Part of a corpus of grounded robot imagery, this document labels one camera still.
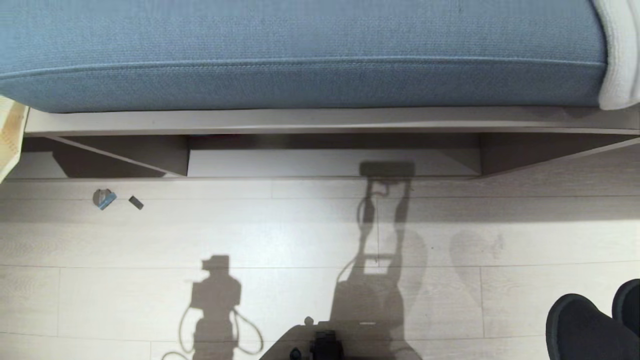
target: wooden floor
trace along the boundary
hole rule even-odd
[[[638,146],[414,180],[406,212],[403,186],[367,205],[355,178],[2,184],[0,358],[276,360],[331,328],[351,356],[540,360],[558,297],[610,313],[640,275]]]

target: blue fabric cushion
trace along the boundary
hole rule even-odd
[[[50,112],[597,106],[589,0],[2,0],[0,94]]]

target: white towel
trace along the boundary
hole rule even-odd
[[[600,108],[627,108],[640,102],[640,0],[593,3],[607,37],[609,63],[600,89]]]

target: black slipper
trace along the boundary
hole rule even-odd
[[[551,360],[638,360],[640,338],[586,297],[568,294],[547,316],[547,350]]]
[[[614,320],[640,337],[640,279],[625,282],[613,297]]]

